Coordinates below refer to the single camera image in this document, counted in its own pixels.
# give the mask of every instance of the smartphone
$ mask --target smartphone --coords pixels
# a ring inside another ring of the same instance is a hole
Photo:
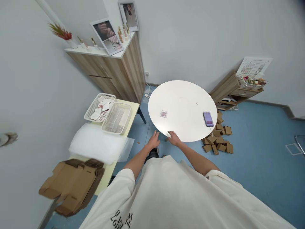
[[[206,122],[207,127],[213,127],[213,120],[209,111],[203,113],[204,120]]]

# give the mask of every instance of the flower arrangement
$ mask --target flower arrangement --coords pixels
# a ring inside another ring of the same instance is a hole
[[[53,25],[52,23],[48,23],[48,25],[50,26],[52,33],[55,34],[56,36],[64,40],[72,39],[72,33],[62,28],[59,24]]]
[[[243,76],[243,78],[244,78],[244,81],[248,84],[265,86],[268,83],[263,78],[254,79],[249,76]]]

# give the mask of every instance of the cardboard box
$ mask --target cardboard box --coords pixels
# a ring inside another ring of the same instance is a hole
[[[209,151],[212,150],[212,145],[205,145],[205,146],[203,146],[202,148],[203,148],[204,151],[207,153],[207,152],[209,152]]]
[[[227,126],[224,126],[223,127],[225,129],[225,135],[232,135],[232,130],[231,130],[231,127],[227,127]]]
[[[215,130],[223,130],[223,127],[221,123],[216,123],[216,129]]]
[[[227,143],[226,152],[231,153],[231,154],[233,153],[233,145],[232,144]]]
[[[57,213],[66,217],[75,215],[87,206],[94,195],[104,174],[103,165],[95,159],[60,162],[38,193],[49,199],[59,197],[56,203],[62,204],[56,207]]]
[[[203,144],[205,145],[213,145],[214,143],[210,143],[207,138],[202,139]]]
[[[222,152],[225,152],[226,151],[226,146],[225,145],[223,145],[223,144],[218,144],[217,145],[217,149],[218,150],[220,150],[220,151],[222,151]]]
[[[222,113],[221,112],[218,112],[217,113],[217,123],[222,123],[223,120],[222,120]]]
[[[209,136],[208,138],[206,138],[210,143],[213,143],[213,142],[215,142],[216,141],[216,139],[217,139],[217,137],[215,137],[215,136]]]
[[[218,149],[216,148],[216,145],[212,145],[212,148],[213,148],[214,154],[218,155],[219,152],[218,152]]]
[[[215,137],[221,137],[221,130],[214,130],[212,133]]]
[[[223,140],[222,137],[218,137],[217,140],[215,141],[217,144],[219,143],[225,143],[225,140]]]

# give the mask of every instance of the drawer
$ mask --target drawer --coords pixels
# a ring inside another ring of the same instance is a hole
[[[230,94],[250,98],[258,93],[259,92],[257,92],[257,91],[243,90],[241,88],[238,88],[238,89],[235,89],[234,91],[232,91]]]

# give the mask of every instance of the yellow table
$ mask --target yellow table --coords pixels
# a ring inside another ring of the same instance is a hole
[[[131,106],[131,111],[132,111],[131,117],[130,117],[129,123],[127,125],[127,129],[126,129],[125,133],[122,135],[124,137],[127,137],[128,133],[130,131],[131,125],[132,125],[132,123],[134,121],[134,118],[135,118],[135,116],[137,114],[137,111],[138,111],[138,108],[139,108],[140,104],[129,102],[129,101],[125,101],[125,100],[119,100],[119,99],[117,99],[117,102],[126,103],[126,104],[129,104]],[[99,123],[99,122],[92,122],[92,123],[95,123],[97,125],[102,125],[102,123]],[[79,159],[81,161],[88,160],[88,158],[85,158],[85,157],[82,157],[82,156],[78,156],[78,155],[72,155],[72,156],[70,156],[69,159],[72,159],[72,158]],[[101,181],[100,181],[100,183],[99,183],[99,185],[98,185],[98,187],[97,187],[97,189],[96,189],[96,191],[94,193],[95,195],[100,194],[100,192],[102,190],[107,188],[116,164],[117,164],[117,162],[113,162],[111,165],[104,164],[103,168],[105,169],[105,172],[104,172],[104,175],[103,175],[103,177],[102,177],[102,179],[101,179]]]

